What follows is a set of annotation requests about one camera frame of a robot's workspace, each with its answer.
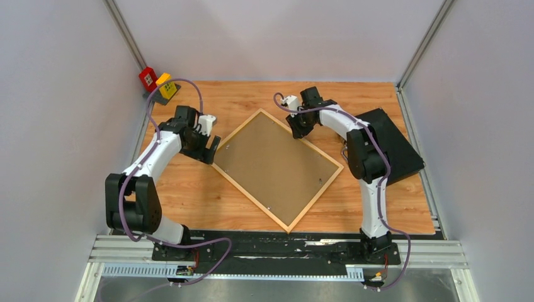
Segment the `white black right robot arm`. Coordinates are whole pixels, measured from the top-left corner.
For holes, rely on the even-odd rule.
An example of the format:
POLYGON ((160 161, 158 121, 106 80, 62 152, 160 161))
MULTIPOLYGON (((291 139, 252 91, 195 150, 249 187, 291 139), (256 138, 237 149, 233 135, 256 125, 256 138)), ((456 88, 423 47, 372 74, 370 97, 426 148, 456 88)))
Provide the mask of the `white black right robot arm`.
POLYGON ((391 167, 379 147, 370 123, 363 121, 336 102, 323 100, 316 87, 301 92, 301 97, 276 93, 274 102, 290 113, 287 122, 294 138, 307 136, 315 125, 326 126, 341 136, 346 143, 346 162, 358 180, 361 191, 363 221, 360 254, 367 262, 383 257, 392 239, 385 214, 385 190, 391 167))

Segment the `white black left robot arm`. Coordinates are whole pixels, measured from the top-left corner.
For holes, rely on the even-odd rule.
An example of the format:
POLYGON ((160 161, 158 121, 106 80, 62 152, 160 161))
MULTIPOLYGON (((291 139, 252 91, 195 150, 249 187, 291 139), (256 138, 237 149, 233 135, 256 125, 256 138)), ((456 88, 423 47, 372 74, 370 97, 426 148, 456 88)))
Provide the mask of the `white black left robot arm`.
POLYGON ((178 260, 193 251, 190 230, 162 213, 156 184, 171 159, 183 154, 211 165, 220 143, 211 136, 216 116, 190 106, 177 106, 174 116, 156 125, 154 136, 140 157, 123 172, 105 180, 106 224, 125 232, 133 241, 142 236, 169 246, 178 260))

